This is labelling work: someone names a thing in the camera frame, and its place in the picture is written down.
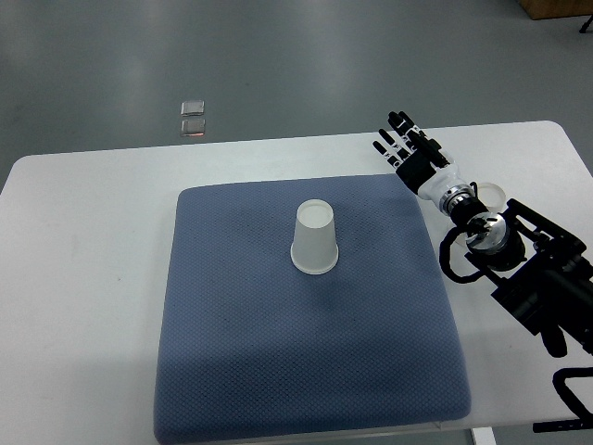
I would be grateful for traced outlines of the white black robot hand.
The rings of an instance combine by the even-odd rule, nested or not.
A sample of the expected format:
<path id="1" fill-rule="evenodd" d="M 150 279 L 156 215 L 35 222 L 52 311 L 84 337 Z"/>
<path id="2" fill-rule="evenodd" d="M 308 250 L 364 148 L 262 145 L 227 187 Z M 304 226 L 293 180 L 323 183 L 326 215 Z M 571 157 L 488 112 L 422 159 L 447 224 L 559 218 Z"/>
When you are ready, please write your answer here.
<path id="1" fill-rule="evenodd" d="M 442 154 L 436 140 L 421 137 L 415 151 L 404 143 L 402 139 L 410 138 L 410 134 L 423 134 L 405 112 L 390 111 L 388 123 L 398 135 L 380 128 L 381 140 L 373 141 L 372 146 L 412 193 L 424 200 L 445 201 L 462 188 L 458 165 L 447 158 L 447 153 Z"/>

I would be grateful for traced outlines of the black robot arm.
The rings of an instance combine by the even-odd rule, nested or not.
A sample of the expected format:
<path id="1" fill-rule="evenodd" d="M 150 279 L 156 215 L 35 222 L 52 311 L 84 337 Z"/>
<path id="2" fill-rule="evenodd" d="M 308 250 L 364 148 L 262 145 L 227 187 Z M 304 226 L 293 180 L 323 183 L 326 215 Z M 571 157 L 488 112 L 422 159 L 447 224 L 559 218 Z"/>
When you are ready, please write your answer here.
<path id="1" fill-rule="evenodd" d="M 575 235 L 523 203 L 487 208 L 475 183 L 464 181 L 453 158 L 403 111 L 388 115 L 374 148 L 417 197 L 432 202 L 453 226 L 439 245 L 441 271 L 470 284 L 485 277 L 493 299 L 548 353 L 561 358 L 570 335 L 592 351 L 592 265 Z"/>

